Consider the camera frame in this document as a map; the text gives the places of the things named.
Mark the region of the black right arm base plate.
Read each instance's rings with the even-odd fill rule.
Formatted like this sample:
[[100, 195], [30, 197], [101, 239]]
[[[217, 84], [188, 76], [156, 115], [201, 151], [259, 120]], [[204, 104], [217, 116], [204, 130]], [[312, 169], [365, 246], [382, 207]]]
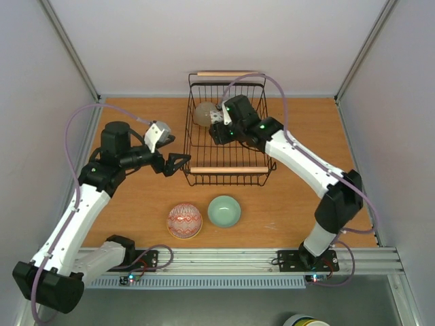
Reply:
[[299, 250], [279, 250], [271, 262], [280, 272], [338, 272], [336, 251], [328, 249], [319, 257], [312, 257]]

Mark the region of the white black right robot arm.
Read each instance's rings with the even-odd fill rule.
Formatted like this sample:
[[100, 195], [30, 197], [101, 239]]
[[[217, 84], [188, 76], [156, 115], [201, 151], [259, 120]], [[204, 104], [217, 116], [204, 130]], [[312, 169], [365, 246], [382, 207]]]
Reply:
[[330, 165], [299, 143], [273, 117], [261, 119], [246, 96], [238, 95], [220, 105], [223, 120], [213, 123], [209, 134], [217, 145], [245, 143], [278, 160], [317, 194], [315, 225], [298, 248], [305, 270], [317, 268], [339, 232], [363, 207], [362, 178]]

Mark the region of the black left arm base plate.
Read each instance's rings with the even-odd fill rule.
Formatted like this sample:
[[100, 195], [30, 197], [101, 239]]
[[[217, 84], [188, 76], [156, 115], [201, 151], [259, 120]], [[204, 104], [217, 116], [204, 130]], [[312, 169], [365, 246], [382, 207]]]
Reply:
[[124, 247], [103, 249], [98, 252], [93, 268], [98, 274], [105, 272], [154, 272], [157, 266], [157, 250], [126, 252]]

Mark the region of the red zigzag pattern bowl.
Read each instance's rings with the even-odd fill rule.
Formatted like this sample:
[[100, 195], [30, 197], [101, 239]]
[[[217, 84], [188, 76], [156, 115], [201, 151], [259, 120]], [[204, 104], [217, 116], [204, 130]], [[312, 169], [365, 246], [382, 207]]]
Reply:
[[169, 234], [177, 239], [194, 238], [202, 229], [203, 218], [201, 212], [189, 203], [174, 206], [167, 217]]

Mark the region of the mint green bowl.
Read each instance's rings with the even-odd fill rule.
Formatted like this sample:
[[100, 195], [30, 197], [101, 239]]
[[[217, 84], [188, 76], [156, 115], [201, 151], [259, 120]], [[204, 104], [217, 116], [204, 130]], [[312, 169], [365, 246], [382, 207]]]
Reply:
[[213, 225], [231, 228], [241, 218], [241, 206], [231, 196], [218, 196], [209, 203], [207, 215]]

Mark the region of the red diamond pattern bowl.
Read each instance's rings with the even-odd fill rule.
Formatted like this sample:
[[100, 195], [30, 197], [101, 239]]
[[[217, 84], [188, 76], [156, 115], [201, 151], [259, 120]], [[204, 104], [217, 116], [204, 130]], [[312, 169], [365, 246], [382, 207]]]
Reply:
[[209, 112], [211, 124], [218, 124], [224, 121], [224, 115], [220, 110], [211, 110]]

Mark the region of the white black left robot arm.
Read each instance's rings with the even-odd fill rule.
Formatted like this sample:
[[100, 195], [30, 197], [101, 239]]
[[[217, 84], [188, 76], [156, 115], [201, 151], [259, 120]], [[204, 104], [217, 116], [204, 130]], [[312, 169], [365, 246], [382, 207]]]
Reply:
[[110, 122], [101, 132], [101, 145], [78, 177], [78, 187], [45, 245], [29, 262], [19, 261], [12, 275], [23, 296], [33, 304], [67, 314], [79, 303], [85, 287], [107, 271], [132, 270], [140, 259], [134, 240], [119, 235], [106, 239], [96, 251], [76, 256], [91, 226], [130, 174], [151, 166], [170, 177], [190, 155], [159, 148], [175, 137], [163, 122], [154, 121], [144, 136], [126, 122]]

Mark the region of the beige leaf pattern bowl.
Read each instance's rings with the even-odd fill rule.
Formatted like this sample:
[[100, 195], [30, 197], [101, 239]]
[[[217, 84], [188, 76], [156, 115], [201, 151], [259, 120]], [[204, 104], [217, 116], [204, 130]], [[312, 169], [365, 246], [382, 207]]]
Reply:
[[194, 110], [194, 123], [199, 126], [209, 127], [211, 124], [210, 113], [215, 110], [211, 102], [201, 102]]

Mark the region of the black wire dish rack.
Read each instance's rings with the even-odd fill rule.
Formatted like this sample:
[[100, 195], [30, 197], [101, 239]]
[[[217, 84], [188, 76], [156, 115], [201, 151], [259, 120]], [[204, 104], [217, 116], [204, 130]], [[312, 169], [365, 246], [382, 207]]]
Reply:
[[195, 111], [203, 103], [213, 103], [220, 109], [220, 100], [225, 89], [226, 97], [246, 96], [258, 115], [264, 119], [268, 115], [263, 77], [244, 79], [235, 85], [230, 83], [233, 73], [197, 72], [188, 75], [189, 98], [184, 134], [184, 153], [191, 160], [183, 167], [188, 184], [193, 185], [259, 185], [263, 186], [269, 175], [276, 170], [274, 159], [233, 141], [226, 145], [216, 145], [209, 134], [208, 126], [195, 121]]

